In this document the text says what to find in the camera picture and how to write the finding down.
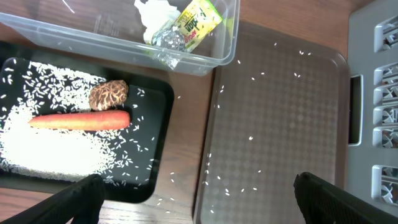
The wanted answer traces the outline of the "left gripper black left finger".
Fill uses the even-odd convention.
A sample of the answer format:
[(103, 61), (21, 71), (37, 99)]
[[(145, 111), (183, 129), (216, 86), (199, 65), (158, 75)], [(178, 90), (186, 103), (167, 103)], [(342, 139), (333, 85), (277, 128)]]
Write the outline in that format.
[(99, 222), (105, 187), (98, 174), (92, 174), (44, 201), (3, 221), (10, 224), (53, 224)]

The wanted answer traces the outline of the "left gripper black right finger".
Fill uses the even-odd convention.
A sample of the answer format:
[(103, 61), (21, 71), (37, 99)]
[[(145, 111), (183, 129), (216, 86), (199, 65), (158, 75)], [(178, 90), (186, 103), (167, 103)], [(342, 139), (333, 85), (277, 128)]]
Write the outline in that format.
[(294, 194), (306, 224), (397, 224), (397, 217), (309, 172), (296, 176)]

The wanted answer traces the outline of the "orange carrot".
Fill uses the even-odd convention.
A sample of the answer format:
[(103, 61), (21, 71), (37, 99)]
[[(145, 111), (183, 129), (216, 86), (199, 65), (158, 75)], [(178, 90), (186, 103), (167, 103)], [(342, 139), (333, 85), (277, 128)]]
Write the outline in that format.
[(33, 128), (102, 131), (123, 129), (130, 124), (130, 114), (122, 110), (90, 113), (49, 114), (29, 121)]

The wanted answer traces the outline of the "brown food scrap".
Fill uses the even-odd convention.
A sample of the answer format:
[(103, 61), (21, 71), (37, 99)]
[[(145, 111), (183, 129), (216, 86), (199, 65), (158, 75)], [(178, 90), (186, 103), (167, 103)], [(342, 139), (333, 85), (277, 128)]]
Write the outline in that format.
[(124, 80), (112, 80), (96, 85), (90, 91), (90, 108), (103, 111), (121, 105), (127, 100), (128, 91), (129, 86)]

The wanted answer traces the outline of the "aluminium foil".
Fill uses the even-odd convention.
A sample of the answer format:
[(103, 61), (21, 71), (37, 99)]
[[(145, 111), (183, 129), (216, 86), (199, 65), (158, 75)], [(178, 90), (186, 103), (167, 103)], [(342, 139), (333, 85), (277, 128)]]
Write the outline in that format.
[(171, 25), (154, 34), (151, 45), (162, 48), (162, 51), (152, 57), (174, 70), (181, 60), (181, 56), (167, 53), (166, 50), (185, 52), (185, 38), (178, 26)]

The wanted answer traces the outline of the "white tissue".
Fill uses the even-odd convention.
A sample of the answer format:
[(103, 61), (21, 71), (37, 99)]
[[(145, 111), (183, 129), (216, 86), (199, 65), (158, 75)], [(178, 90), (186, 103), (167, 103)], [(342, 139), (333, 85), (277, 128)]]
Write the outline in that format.
[(146, 3), (135, 0), (134, 6), (138, 9), (142, 25), (146, 28), (143, 34), (146, 44), (150, 44), (153, 35), (166, 23), (173, 23), (181, 14), (177, 6), (170, 5), (168, 0), (148, 0)]

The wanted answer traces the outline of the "green snack wrapper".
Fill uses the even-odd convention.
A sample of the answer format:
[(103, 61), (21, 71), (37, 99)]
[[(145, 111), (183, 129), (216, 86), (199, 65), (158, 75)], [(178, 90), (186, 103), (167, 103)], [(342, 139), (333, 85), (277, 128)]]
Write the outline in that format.
[(222, 16), (209, 0), (193, 0), (176, 19), (185, 41), (185, 50), (191, 52), (220, 23)]

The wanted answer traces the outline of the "grey dishwasher rack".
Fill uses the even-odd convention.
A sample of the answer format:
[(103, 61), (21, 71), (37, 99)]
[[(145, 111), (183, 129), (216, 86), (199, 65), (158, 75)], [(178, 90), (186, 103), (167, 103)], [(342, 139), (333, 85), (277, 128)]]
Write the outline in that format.
[(397, 1), (373, 1), (349, 18), (351, 139), (345, 189), (397, 215)]

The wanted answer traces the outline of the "black square bin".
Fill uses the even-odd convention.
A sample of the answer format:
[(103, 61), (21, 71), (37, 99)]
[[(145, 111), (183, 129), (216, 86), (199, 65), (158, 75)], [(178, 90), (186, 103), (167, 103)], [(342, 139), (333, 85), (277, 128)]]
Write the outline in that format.
[[(119, 110), (129, 126), (110, 131), (35, 129), (33, 117), (84, 113), (91, 89), (124, 80)], [(174, 101), (161, 80), (63, 55), (1, 43), (1, 186), (56, 193), (90, 174), (108, 200), (141, 203), (154, 192)]]

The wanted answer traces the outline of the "dark brown tray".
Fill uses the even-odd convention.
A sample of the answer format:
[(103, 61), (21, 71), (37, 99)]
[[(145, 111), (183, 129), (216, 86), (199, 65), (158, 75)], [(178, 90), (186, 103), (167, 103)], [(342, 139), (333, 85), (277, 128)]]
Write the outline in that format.
[(303, 223), (298, 174), (344, 185), (349, 66), (339, 51), (241, 22), (213, 90), (195, 223)]

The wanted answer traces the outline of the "pile of white rice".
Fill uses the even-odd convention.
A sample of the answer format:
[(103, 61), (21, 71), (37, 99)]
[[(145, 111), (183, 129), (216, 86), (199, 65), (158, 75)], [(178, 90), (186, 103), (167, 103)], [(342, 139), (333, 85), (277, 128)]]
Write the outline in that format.
[(92, 88), (105, 77), (11, 57), (1, 65), (1, 169), (28, 177), (76, 182), (98, 174), (112, 187), (148, 183), (154, 168), (163, 96), (129, 87), (128, 127), (82, 131), (33, 128), (45, 114), (87, 113)]

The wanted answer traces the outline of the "clear plastic bin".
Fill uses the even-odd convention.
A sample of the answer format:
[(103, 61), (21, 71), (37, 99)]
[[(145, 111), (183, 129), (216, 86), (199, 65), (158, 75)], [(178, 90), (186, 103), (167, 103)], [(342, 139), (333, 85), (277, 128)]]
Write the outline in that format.
[(80, 55), (168, 70), (154, 55), (171, 55), (176, 72), (204, 76), (229, 64), (236, 50), (239, 0), (214, 0), (223, 18), (190, 53), (144, 43), (146, 27), (139, 8), (145, 1), (1, 0), (1, 23), (35, 45)]

